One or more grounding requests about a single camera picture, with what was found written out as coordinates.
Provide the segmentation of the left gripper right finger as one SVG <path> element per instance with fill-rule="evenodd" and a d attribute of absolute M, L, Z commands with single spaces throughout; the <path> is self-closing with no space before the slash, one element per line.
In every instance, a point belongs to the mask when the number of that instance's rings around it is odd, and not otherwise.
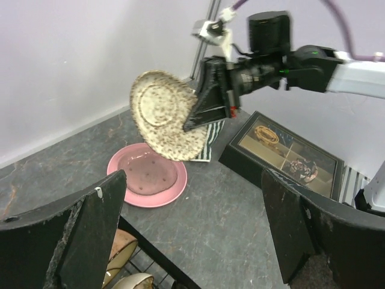
<path fill-rule="evenodd" d="M 384 217 L 328 199 L 273 169 L 263 200 L 284 283 L 324 254 L 340 288 L 384 288 Z"/>

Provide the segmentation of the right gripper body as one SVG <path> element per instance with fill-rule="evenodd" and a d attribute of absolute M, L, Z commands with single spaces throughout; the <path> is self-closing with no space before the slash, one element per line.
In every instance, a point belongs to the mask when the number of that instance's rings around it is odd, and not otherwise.
<path fill-rule="evenodd" d="M 227 117 L 235 117 L 241 107 L 241 96 L 267 86 L 279 88 L 284 71 L 283 57 L 280 55 L 239 57 L 234 63 L 228 63 L 221 57 L 206 57 L 200 64 L 198 87 L 205 81 L 219 84 Z"/>

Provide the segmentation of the pink plate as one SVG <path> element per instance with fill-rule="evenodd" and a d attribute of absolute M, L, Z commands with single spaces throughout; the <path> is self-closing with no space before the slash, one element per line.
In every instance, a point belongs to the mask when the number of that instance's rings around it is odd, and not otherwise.
<path fill-rule="evenodd" d="M 117 151 L 110 159 L 107 166 L 107 174 L 115 172 L 117 170 L 122 170 L 117 168 L 117 163 L 120 157 L 123 156 L 126 152 L 132 152 L 138 149 L 147 149 L 153 151 L 147 144 L 145 143 L 136 143 L 126 146 L 119 151 Z M 164 205 L 168 205 L 176 200 L 184 191 L 187 184 L 187 171 L 184 163 L 182 162 L 174 162 L 174 165 L 177 170 L 177 180 L 174 185 L 167 190 L 164 190 L 158 194 L 143 196 L 139 194 L 135 194 L 131 192 L 127 188 L 126 181 L 126 194 L 125 194 L 125 202 L 131 204 L 136 207 L 142 208 L 157 208 L 162 207 Z"/>

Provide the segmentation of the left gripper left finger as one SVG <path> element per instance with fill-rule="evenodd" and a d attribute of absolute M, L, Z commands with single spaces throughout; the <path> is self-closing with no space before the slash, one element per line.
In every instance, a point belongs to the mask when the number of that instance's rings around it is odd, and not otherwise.
<path fill-rule="evenodd" d="M 125 191 L 119 170 L 1 220 L 1 288 L 101 288 Z"/>

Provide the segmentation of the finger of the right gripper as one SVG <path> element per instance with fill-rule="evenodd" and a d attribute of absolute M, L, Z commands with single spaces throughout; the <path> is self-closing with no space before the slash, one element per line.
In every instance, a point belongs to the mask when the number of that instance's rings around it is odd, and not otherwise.
<path fill-rule="evenodd" d="M 205 81 L 204 84 L 197 87 L 195 95 L 197 102 L 193 105 L 183 125 L 185 132 L 227 118 L 227 108 L 219 84 Z"/>

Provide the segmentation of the brown bowl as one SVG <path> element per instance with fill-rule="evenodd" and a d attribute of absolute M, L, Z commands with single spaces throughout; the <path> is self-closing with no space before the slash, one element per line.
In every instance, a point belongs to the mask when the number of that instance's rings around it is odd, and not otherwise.
<path fill-rule="evenodd" d="M 110 276 L 129 261 L 137 246 L 138 240 L 133 235 L 122 229 L 116 230 L 106 269 Z"/>

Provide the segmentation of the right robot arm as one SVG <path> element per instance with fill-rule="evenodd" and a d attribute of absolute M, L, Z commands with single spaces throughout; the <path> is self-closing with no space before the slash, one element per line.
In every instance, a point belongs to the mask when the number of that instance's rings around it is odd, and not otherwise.
<path fill-rule="evenodd" d="M 196 89 L 197 103 L 183 125 L 184 131 L 233 118 L 241 96 L 264 87 L 297 87 L 318 93 L 351 93 L 384 97 L 384 58 L 362 60 L 350 52 L 323 46 L 291 48 L 291 17 L 287 11 L 267 11 L 248 18 L 248 53 L 236 49 L 226 28 L 235 15 L 231 8 L 216 21 L 195 23 L 193 35 L 212 45 L 214 53 L 204 58 Z M 384 169 L 371 181 L 350 184 L 353 172 L 343 162 L 260 113 L 254 113 L 227 145 L 221 162 L 244 178 L 260 185 L 261 170 L 275 167 L 300 185 L 327 198 L 368 213 L 384 214 Z"/>

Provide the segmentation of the patterned small bowl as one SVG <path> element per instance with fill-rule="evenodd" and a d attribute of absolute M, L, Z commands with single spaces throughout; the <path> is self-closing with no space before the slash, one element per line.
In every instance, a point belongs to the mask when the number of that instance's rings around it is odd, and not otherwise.
<path fill-rule="evenodd" d="M 112 289 L 152 289 L 154 277 L 148 273 L 136 273 L 121 278 Z"/>

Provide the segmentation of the speckled grey plate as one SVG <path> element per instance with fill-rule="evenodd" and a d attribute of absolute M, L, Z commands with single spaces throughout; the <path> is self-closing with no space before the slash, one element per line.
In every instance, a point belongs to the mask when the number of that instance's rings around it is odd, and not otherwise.
<path fill-rule="evenodd" d="M 163 70 L 142 73 L 131 87 L 131 114 L 140 135 L 157 154 L 173 161 L 192 160 L 205 146 L 205 126 L 183 130 L 196 103 L 194 90 Z"/>

